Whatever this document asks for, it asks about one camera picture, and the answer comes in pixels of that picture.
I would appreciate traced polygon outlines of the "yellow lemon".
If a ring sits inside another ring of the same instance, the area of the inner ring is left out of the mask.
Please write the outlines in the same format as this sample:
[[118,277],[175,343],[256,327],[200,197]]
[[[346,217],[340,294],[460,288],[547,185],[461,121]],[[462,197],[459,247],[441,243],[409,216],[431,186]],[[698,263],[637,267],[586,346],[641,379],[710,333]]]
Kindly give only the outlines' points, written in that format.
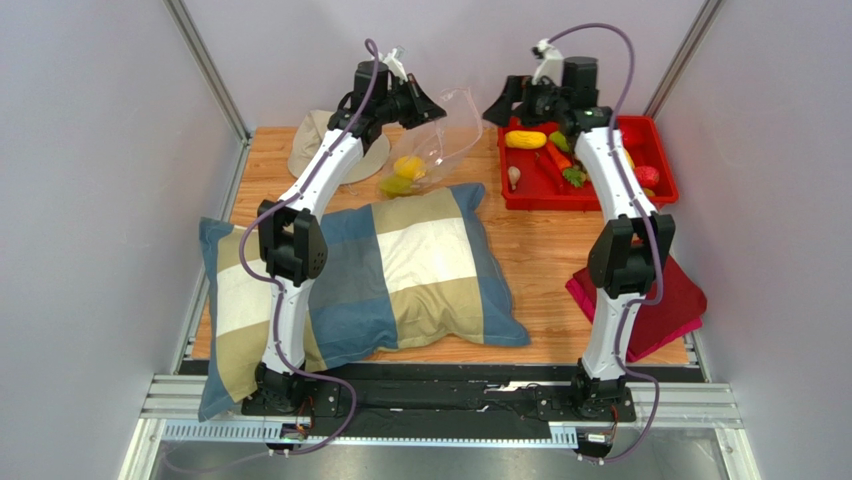
[[396,176],[412,182],[424,178],[428,171],[426,162],[415,155],[397,158],[392,169]]

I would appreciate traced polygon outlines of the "clear zip top bag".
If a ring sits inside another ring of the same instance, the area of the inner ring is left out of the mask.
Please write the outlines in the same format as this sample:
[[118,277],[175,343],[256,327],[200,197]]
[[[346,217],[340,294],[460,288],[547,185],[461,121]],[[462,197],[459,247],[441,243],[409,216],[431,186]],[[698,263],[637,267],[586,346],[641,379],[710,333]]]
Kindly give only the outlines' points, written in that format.
[[410,196],[424,194],[449,177],[482,138],[483,121],[471,88],[445,89],[436,103],[447,111],[447,117],[405,131],[393,143],[379,181],[394,175],[392,166],[397,158],[419,156],[428,171],[424,178],[414,181],[415,193]]

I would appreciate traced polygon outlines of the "red chili pepper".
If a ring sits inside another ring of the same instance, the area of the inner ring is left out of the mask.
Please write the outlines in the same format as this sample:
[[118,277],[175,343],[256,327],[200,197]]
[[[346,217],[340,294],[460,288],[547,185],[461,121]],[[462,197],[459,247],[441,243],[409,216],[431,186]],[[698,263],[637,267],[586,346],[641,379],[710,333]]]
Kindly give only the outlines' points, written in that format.
[[565,194],[566,181],[562,172],[558,169],[552,158],[547,154],[536,153],[535,163],[544,172],[559,195]]

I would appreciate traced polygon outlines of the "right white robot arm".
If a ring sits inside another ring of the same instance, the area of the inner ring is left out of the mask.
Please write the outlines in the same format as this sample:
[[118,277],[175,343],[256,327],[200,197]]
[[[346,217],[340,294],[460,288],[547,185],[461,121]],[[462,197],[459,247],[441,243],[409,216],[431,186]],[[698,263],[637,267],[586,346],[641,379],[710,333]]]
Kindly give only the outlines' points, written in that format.
[[605,224],[587,269],[596,288],[589,344],[571,383],[575,414],[596,418],[627,399],[626,349],[650,291],[663,292],[674,219],[656,211],[624,156],[616,115],[598,104],[597,61],[545,58],[533,75],[510,75],[482,115],[499,127],[553,123],[586,169]]

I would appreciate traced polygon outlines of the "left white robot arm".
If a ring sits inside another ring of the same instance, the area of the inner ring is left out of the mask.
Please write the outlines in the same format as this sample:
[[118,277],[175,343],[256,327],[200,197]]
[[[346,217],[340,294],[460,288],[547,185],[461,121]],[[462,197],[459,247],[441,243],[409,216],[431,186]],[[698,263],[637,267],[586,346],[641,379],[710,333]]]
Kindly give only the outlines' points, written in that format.
[[303,334],[310,290],[328,259],[320,223],[335,191],[384,126],[397,123],[413,129],[445,115],[392,55],[364,61],[306,169],[278,200],[259,205],[259,253],[273,300],[267,346],[255,381],[256,395],[268,407],[290,414],[304,403]]

